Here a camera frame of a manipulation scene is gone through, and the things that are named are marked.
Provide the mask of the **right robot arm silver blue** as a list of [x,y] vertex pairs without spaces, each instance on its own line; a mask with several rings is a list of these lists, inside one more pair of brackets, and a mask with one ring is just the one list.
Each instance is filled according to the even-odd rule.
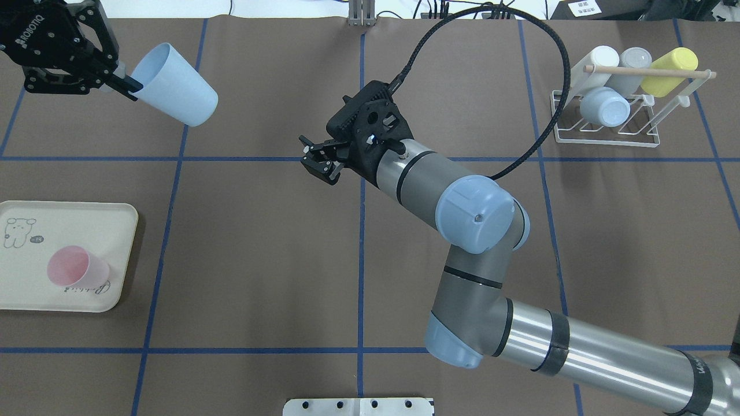
[[[738,147],[722,155],[721,133],[735,126],[693,95],[656,149],[546,145],[502,182],[533,221],[504,295],[704,361],[726,358],[738,314]],[[442,241],[356,177],[330,188],[291,171],[308,199],[295,296],[312,301],[299,314],[307,344],[293,358],[262,358],[273,369],[211,414],[399,395],[434,398],[442,415],[659,414],[502,358],[473,370],[433,358],[422,337]]]

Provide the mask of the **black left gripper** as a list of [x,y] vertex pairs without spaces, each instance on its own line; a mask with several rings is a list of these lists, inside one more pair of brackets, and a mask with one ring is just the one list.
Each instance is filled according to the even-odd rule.
[[108,87],[137,102],[143,85],[124,74],[100,1],[3,1],[2,52],[21,66],[30,93],[87,95]]

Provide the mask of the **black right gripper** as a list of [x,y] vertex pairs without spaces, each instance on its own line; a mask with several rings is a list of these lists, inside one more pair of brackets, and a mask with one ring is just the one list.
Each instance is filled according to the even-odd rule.
[[326,124],[330,140],[315,144],[299,136],[305,153],[301,164],[331,186],[338,182],[343,168],[352,169],[375,186],[385,153],[405,154],[407,145],[402,141],[414,136],[384,82],[371,81],[355,96],[344,96],[343,101],[343,107]]

